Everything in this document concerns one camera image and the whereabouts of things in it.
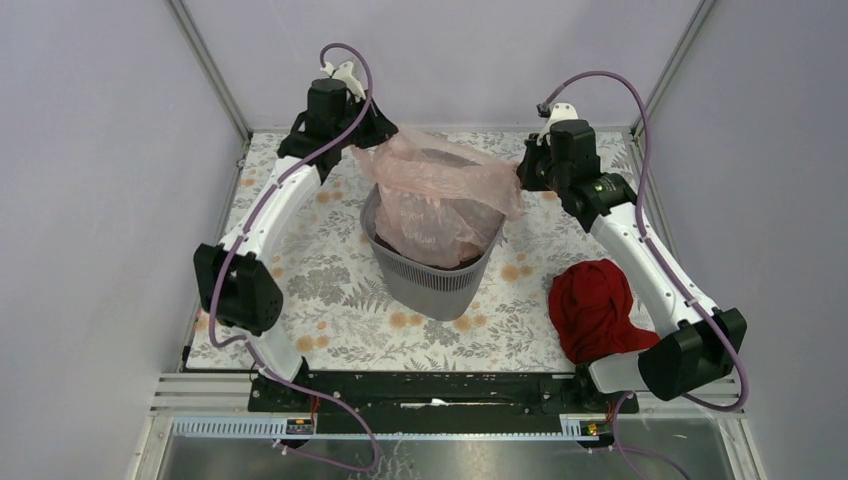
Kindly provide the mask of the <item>pink plastic trash bag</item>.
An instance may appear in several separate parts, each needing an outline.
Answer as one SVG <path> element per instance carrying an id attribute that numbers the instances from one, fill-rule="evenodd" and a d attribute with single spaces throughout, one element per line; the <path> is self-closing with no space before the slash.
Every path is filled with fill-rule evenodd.
<path id="1" fill-rule="evenodd" d="M 402 127 L 351 152 L 378 191 L 377 236 L 412 261 L 456 268 L 523 212 L 515 164 L 475 148 Z"/>

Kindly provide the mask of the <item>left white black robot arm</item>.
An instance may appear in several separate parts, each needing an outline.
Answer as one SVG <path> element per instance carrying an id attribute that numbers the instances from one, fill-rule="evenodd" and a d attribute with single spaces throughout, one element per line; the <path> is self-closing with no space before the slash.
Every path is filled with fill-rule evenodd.
<path id="1" fill-rule="evenodd" d="M 271 272 L 273 256 L 301 207 L 341 161 L 345 148 L 367 149 L 397 127 L 357 80 L 312 82 L 307 106 L 281 141 L 270 177 L 241 220 L 215 245 L 201 244 L 193 264 L 209 325 L 233 330 L 260 373 L 275 381 L 272 398 L 288 411 L 309 401 L 310 385 L 298 374 L 303 356 L 288 345 L 280 323 L 284 295 Z"/>

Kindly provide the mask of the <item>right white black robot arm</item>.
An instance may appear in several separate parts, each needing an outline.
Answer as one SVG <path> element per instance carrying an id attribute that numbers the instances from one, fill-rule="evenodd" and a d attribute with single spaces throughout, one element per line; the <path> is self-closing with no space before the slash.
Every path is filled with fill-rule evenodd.
<path id="1" fill-rule="evenodd" d="M 638 197 L 617 173 L 601 169 L 596 132 L 582 119 L 559 120 L 530 134 L 517 169 L 527 191 L 557 194 L 563 210 L 592 235 L 623 271 L 659 336 L 656 345 L 583 362 L 575 402 L 597 412 L 613 393 L 647 390 L 664 401 L 739 373 L 747 322 L 721 309 L 685 274 L 638 210 Z"/>

